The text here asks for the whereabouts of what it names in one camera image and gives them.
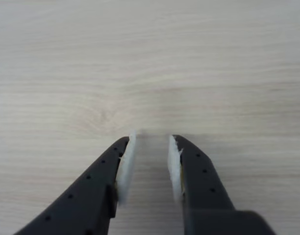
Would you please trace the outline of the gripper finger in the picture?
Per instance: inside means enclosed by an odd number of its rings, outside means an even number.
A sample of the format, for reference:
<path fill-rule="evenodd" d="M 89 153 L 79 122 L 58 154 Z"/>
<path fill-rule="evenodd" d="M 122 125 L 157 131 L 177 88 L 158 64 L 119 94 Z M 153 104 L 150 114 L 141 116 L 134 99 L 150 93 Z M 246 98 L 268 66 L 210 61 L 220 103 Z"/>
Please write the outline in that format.
<path fill-rule="evenodd" d="M 106 235 L 117 206 L 127 200 L 135 147 L 135 133 L 118 139 L 17 234 Z"/>
<path fill-rule="evenodd" d="M 169 137 L 168 170 L 186 235 L 273 235 L 259 214 L 237 210 L 211 159 L 181 135 Z"/>

